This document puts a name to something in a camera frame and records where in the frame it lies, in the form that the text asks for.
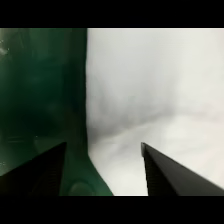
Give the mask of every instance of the green object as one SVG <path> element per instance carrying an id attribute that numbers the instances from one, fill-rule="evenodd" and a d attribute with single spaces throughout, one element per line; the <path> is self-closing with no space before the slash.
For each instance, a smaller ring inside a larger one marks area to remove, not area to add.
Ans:
<path id="1" fill-rule="evenodd" d="M 0 29 L 0 175 L 66 141 L 60 195 L 112 195 L 88 157 L 86 46 L 86 28 Z"/>

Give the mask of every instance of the white cloth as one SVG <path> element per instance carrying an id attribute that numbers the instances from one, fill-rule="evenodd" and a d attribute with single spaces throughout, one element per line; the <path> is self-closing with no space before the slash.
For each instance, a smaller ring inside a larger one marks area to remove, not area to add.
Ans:
<path id="1" fill-rule="evenodd" d="M 89 29 L 87 128 L 115 195 L 147 195 L 141 142 L 224 187 L 224 29 Z"/>

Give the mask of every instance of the dark green surface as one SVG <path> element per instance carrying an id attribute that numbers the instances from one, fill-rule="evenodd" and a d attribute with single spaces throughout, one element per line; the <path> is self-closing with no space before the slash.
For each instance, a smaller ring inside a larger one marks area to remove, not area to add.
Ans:
<path id="1" fill-rule="evenodd" d="M 112 195 L 88 158 L 87 29 L 2 28 L 0 41 L 0 175 L 66 141 L 60 194 Z"/>

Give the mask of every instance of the white fabric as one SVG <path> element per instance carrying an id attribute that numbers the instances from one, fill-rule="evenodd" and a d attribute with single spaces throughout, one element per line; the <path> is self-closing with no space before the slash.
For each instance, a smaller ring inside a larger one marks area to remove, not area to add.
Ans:
<path id="1" fill-rule="evenodd" d="M 147 195 L 141 142 L 224 187 L 224 29 L 89 29 L 87 123 L 115 195 Z"/>

